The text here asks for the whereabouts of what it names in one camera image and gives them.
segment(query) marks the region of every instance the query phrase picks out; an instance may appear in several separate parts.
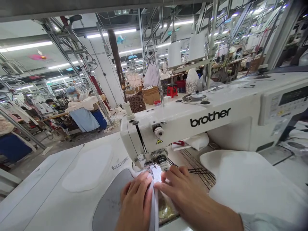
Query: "digital display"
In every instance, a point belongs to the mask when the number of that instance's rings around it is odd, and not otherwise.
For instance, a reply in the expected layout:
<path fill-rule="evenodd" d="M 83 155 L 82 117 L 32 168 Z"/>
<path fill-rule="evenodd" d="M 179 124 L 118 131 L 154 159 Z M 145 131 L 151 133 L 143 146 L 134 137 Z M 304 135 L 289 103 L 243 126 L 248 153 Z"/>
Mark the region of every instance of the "digital display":
<path fill-rule="evenodd" d="M 279 106 L 305 97 L 308 97 L 308 86 L 284 93 L 280 100 Z"/>

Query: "gray fabric piece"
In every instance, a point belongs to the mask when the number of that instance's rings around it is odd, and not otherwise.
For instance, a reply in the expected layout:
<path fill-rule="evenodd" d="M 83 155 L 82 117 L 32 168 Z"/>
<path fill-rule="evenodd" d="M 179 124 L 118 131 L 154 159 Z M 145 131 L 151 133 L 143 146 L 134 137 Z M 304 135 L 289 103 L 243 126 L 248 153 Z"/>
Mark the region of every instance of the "gray fabric piece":
<path fill-rule="evenodd" d="M 277 217 L 264 213 L 239 213 L 242 218 L 244 231 L 297 231 L 301 228 Z"/>
<path fill-rule="evenodd" d="M 108 187 L 106 193 L 99 201 L 96 211 L 93 216 L 92 228 L 93 231 L 115 230 L 121 210 L 121 190 L 131 180 L 133 176 L 128 169 L 124 169 L 117 175 L 111 185 Z M 154 195 L 154 182 L 152 181 L 149 190 L 153 190 L 152 194 L 152 207 L 151 207 L 151 220 L 149 231 L 155 231 L 155 195 Z"/>
<path fill-rule="evenodd" d="M 73 118 L 82 132 L 90 132 L 99 127 L 97 120 L 94 118 L 91 112 L 85 108 L 71 111 L 70 116 Z"/>

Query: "hand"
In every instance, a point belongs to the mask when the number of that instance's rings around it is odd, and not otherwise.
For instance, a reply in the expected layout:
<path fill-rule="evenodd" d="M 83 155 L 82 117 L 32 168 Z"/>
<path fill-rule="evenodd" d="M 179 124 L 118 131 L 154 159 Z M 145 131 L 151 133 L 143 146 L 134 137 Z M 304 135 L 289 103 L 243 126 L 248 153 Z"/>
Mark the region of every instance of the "hand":
<path fill-rule="evenodd" d="M 194 230 L 244 230 L 240 215 L 217 203 L 195 185 L 186 167 L 171 166 L 161 173 L 161 182 L 154 187 L 171 198 L 181 217 Z"/>
<path fill-rule="evenodd" d="M 152 182 L 149 172 L 140 173 L 121 192 L 121 211 L 115 231 L 148 231 L 150 225 Z"/>

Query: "knob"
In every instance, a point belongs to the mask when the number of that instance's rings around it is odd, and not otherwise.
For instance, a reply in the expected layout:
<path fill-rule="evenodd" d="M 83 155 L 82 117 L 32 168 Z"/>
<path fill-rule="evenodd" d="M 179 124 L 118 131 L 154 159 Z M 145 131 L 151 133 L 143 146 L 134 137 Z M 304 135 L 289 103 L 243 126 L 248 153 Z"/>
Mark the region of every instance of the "knob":
<path fill-rule="evenodd" d="M 154 134 L 159 138 L 164 134 L 164 130 L 161 126 L 157 126 L 154 130 Z"/>
<path fill-rule="evenodd" d="M 166 172 L 169 170 L 169 164 L 166 161 L 161 162 L 159 166 L 163 172 Z"/>

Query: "leopard print fabric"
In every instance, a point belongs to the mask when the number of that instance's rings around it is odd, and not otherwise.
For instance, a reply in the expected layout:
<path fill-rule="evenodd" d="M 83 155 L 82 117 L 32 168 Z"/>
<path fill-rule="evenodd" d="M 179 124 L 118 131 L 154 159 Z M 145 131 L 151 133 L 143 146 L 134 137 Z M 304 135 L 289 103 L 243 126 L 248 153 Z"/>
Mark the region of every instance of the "leopard print fabric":
<path fill-rule="evenodd" d="M 147 109 L 143 100 L 142 91 L 135 94 L 127 94 L 126 99 L 130 103 L 133 113 L 137 113 Z"/>

